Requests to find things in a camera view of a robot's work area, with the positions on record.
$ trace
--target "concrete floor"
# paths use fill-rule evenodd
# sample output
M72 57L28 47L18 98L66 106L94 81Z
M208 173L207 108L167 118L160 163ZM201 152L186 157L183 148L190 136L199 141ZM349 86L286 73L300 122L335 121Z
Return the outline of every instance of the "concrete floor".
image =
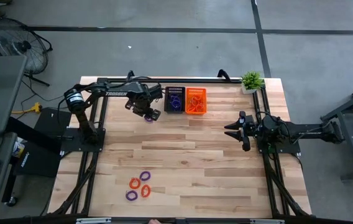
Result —
M353 0L257 0L264 29L353 30ZM14 0L10 18L30 25L95 27L255 28L249 0ZM34 89L49 99L61 95L82 75L213 77L223 68L238 77L262 71L255 34L39 32L52 42L50 62L39 77L52 84ZM353 92L353 36L264 35L272 77L281 78L291 120L319 122L319 117L346 101ZM21 87L15 109L30 96ZM56 106L57 101L33 98ZM22 121L33 126L28 114ZM339 177L353 172L346 144L300 141L305 182L313 214L353 221L353 182ZM53 179L17 180L19 203L0 205L0 217L38 215Z

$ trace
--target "wooden table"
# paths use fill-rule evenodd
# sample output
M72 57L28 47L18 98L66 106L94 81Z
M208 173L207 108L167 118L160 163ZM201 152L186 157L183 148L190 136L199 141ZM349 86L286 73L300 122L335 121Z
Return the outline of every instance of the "wooden table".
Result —
M82 77L81 84L97 77ZM289 121L281 79L265 79L270 111ZM200 86L207 89L208 112L202 116L162 112L148 123L124 105L126 98L109 98L106 140L99 155L89 215L91 217L271 217L262 156L224 134L225 125L238 119L239 111L254 113L252 95L243 95L237 84L164 83L163 86ZM163 111L163 100L152 103ZM77 126L72 117L71 126ZM76 185L81 153L61 161L48 212L56 210ZM281 154L285 186L310 213L301 167L291 155ZM125 198L132 177L149 170L149 198ZM280 194L276 190L279 211Z

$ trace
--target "orange ring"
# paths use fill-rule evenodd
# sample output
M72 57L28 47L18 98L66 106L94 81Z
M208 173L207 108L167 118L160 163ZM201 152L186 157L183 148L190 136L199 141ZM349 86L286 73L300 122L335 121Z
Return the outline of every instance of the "orange ring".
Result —
M149 187L149 185L147 185L147 184L145 184L143 187L142 187L142 189L140 190L140 195L142 196L142 197L149 197L149 195L150 195L150 187Z
M136 186L133 186L132 184L135 182L135 181L138 181L138 185ZM129 187L132 188L132 189L138 189L140 187L140 180L139 178L131 178L131 181L129 182Z

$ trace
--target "orange object in basket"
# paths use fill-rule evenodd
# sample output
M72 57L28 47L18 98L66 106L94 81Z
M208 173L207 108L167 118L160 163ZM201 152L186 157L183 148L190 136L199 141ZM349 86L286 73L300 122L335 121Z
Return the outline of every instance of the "orange object in basket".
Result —
M205 88L186 88L185 111L187 114L207 113L207 95Z

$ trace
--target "potted plant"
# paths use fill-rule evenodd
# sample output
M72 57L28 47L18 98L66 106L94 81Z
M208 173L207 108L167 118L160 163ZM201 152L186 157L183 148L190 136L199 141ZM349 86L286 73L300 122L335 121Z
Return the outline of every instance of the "potted plant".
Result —
M259 72L250 71L247 72L241 78L241 87L243 90L243 94L254 93L264 84L264 80L260 78Z

